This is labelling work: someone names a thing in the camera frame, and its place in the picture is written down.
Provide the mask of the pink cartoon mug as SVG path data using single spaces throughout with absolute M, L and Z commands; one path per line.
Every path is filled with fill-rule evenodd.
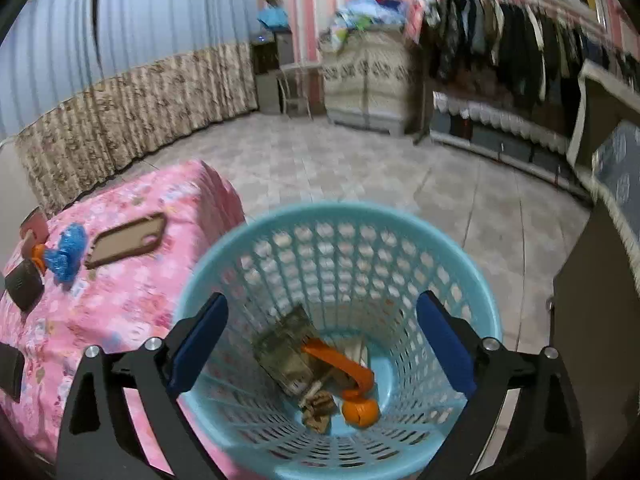
M 48 218 L 40 207 L 34 208 L 21 223 L 21 239 L 27 240 L 29 236 L 36 244 L 44 244 L 49 238 Z

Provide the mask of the turquoise plastic laundry basket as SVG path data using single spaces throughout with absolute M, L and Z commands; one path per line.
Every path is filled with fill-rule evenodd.
M 208 443 L 268 479 L 413 479 L 465 406 L 416 318 L 421 292 L 480 336 L 500 338 L 494 295 L 449 236 L 410 214 L 366 203 L 282 208 L 227 233 L 196 265 L 175 319 L 213 293 L 228 323 L 181 400 Z M 317 335 L 361 342 L 381 415 L 367 429 L 334 415 L 326 434 L 302 414 L 254 355 L 254 340 L 302 308 Z

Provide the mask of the brown paper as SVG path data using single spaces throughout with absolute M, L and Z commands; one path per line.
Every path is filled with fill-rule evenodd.
M 302 407 L 303 425 L 316 434 L 326 434 L 337 405 L 331 393 L 321 390 L 308 398 Z

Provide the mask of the pile of clothes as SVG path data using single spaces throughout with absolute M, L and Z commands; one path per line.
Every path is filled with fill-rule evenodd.
M 322 40 L 329 41 L 329 51 L 338 52 L 351 32 L 361 32 L 372 26 L 406 24 L 408 3 L 404 0 L 349 0 L 337 9 Z

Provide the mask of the black phone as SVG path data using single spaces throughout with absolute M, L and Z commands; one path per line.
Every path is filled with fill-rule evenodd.
M 21 261 L 4 277 L 4 287 L 14 304 L 23 312 L 30 312 L 40 300 L 43 281 L 35 263 L 26 259 Z

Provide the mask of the patterned snack wrapper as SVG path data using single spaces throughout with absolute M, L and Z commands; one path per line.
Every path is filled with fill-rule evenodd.
M 303 346 L 318 338 L 318 330 L 298 304 L 254 338 L 254 358 L 287 396 L 301 396 L 318 374 L 314 358 Z

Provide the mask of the blue floral curtain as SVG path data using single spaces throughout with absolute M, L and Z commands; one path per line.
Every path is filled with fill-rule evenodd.
M 256 0 L 27 0 L 1 45 L 1 135 L 58 212 L 257 106 Z

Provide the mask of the clothes rack with garments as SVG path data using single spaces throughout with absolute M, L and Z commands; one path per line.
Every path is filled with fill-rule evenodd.
M 528 0 L 420 0 L 430 76 L 442 84 L 464 70 L 492 70 L 528 110 L 552 99 L 591 62 L 639 89 L 639 60 L 577 18 Z

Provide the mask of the orange mandarin fruit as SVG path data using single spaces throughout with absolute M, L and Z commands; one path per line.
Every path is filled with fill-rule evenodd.
M 378 421 L 380 408 L 374 399 L 347 399 L 342 403 L 342 415 L 350 426 L 368 428 Z

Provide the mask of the pink floral tablecloth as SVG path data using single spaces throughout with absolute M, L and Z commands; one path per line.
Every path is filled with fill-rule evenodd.
M 232 184 L 200 160 L 146 174 L 84 200 L 49 221 L 49 245 L 81 224 L 90 238 L 149 214 L 166 214 L 160 247 L 149 254 L 80 269 L 70 288 L 43 279 L 38 304 L 22 312 L 1 299 L 1 340 L 23 353 L 21 399 L 1 397 L 18 442 L 54 462 L 64 405 L 82 352 L 139 348 L 166 336 L 178 300 L 201 256 L 245 220 Z

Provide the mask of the cloth covered cabinet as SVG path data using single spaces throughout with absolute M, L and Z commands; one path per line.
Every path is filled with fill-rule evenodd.
M 422 65 L 398 25 L 349 29 L 337 47 L 318 40 L 323 102 L 330 122 L 403 136 L 416 122 Z

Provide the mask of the blue lace sofa cover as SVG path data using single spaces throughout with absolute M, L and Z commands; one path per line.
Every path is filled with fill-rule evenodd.
M 591 197 L 608 211 L 639 290 L 639 127 L 622 120 L 591 155 L 589 166 L 575 171 Z

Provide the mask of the blue covered potted plant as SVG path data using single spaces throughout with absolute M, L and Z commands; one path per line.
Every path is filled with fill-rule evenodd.
M 264 0 L 265 6 L 258 12 L 258 22 L 269 30 L 289 30 L 288 14 L 282 0 Z

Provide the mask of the blue plastic bag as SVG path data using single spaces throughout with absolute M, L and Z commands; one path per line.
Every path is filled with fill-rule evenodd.
M 88 243 L 85 228 L 72 223 L 61 234 L 58 246 L 44 251 L 44 263 L 55 279 L 67 284 L 75 279 Z

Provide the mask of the small metal stool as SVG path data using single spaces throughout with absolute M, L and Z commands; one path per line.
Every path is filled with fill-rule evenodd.
M 310 119 L 314 119 L 311 109 L 309 88 L 311 76 L 320 73 L 319 62 L 296 62 L 284 64 L 277 70 L 277 83 L 282 96 L 281 113 L 291 116 L 292 108 L 302 110 Z

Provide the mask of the low lace covered shelf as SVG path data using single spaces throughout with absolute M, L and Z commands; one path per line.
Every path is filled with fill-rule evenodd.
M 588 198 L 566 158 L 567 138 L 517 114 L 435 91 L 428 136 Z

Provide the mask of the brown phone case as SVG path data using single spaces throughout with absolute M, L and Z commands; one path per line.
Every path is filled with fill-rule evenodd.
M 85 267 L 93 270 L 154 252 L 162 244 L 167 222 L 166 214 L 159 211 L 103 231 L 92 242 Z

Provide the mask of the grey water dispenser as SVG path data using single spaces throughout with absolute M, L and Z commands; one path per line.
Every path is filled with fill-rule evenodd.
M 288 28 L 264 29 L 250 40 L 258 110 L 279 115 L 282 96 L 278 75 L 283 65 L 294 62 L 293 35 Z

